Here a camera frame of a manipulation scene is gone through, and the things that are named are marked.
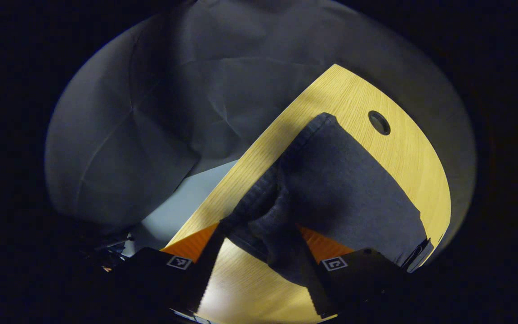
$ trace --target wooden tabletop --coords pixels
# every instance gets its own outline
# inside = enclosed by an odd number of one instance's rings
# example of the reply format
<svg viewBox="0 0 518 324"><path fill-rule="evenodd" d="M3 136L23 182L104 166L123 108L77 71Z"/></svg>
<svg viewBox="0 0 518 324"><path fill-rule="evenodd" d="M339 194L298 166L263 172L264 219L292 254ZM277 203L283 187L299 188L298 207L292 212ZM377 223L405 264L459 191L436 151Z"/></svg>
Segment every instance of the wooden tabletop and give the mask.
<svg viewBox="0 0 518 324"><path fill-rule="evenodd" d="M381 135L372 126L370 111L387 119L389 135ZM320 113L336 116L339 124L399 183L421 212L427 237L436 248L451 215L447 178L437 154L401 107L366 80L336 64L253 143L169 244L229 215L301 129ZM322 321L305 287L286 281L229 240L219 252L197 315L220 324Z"/></svg>

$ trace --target dark background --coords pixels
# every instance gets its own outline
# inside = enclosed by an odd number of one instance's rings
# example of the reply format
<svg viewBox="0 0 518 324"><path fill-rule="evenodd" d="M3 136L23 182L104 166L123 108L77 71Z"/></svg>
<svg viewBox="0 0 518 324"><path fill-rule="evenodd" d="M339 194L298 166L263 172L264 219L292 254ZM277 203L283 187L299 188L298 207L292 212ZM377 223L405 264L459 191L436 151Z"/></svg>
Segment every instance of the dark background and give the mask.
<svg viewBox="0 0 518 324"><path fill-rule="evenodd" d="M51 3L0 3L0 322L85 321L85 308L98 307L90 296L114 292L72 248L74 224L49 203L45 133L78 68L168 5ZM473 118L479 178L462 229L407 289L329 323L518 322L518 2L348 4L422 49L452 81Z"/></svg>

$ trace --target dark gray fabric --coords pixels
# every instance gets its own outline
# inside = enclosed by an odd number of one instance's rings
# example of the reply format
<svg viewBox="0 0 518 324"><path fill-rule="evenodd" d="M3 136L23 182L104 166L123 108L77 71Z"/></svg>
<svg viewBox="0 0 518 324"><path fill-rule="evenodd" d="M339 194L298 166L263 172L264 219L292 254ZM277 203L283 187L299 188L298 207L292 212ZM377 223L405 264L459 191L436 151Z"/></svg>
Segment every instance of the dark gray fabric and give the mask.
<svg viewBox="0 0 518 324"><path fill-rule="evenodd" d="M310 121L222 222L237 246L297 284L305 266L293 257L301 244L290 242L295 223L398 266L412 263L426 238L403 189L328 113Z"/></svg>
<svg viewBox="0 0 518 324"><path fill-rule="evenodd" d="M202 0L111 41L57 104L45 152L49 196L67 215L137 223L187 172L240 158L334 63L388 94L436 150L452 201L448 234L439 244L444 247L469 207L475 179L475 144L463 104L420 50L331 0ZM118 134L131 127L124 123L135 124L136 133ZM152 129L145 132L145 125ZM152 145L149 154L145 141ZM100 158L96 153L108 143L109 156ZM102 163L118 164L109 168L109 182L86 188L86 179L104 179L94 174Z"/></svg>

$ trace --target wooden table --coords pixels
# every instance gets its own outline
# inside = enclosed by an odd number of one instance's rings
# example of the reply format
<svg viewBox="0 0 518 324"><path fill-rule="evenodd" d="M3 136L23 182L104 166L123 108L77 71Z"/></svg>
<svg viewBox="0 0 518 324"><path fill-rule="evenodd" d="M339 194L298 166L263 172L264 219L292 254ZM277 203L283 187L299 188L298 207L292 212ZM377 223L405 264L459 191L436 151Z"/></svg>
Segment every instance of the wooden table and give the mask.
<svg viewBox="0 0 518 324"><path fill-rule="evenodd" d="M381 113L391 133L368 118ZM281 113L239 159L170 244L231 213L244 193L319 113L331 113L387 170L421 212L437 247L451 215L447 178L429 140L394 101L356 74L333 65ZM321 322L306 288L283 279L267 264L225 240L197 315L222 324Z"/></svg>

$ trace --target light wood grain surface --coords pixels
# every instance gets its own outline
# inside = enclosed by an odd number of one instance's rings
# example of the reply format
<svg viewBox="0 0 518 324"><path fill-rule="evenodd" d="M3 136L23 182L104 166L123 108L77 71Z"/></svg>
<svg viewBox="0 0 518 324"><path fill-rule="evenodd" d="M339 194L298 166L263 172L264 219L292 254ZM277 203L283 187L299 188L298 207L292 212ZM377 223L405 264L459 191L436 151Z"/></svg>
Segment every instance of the light wood grain surface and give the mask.
<svg viewBox="0 0 518 324"><path fill-rule="evenodd" d="M381 135L373 128L368 119L370 110L387 119L390 135ZM323 112L335 115L339 124L399 183L421 212L427 236L437 247L451 215L447 178L437 154L401 107L338 65L331 66L281 113L170 244L229 215L301 129ZM229 240L219 252L198 315L222 324L321 322L306 288L286 281Z"/></svg>

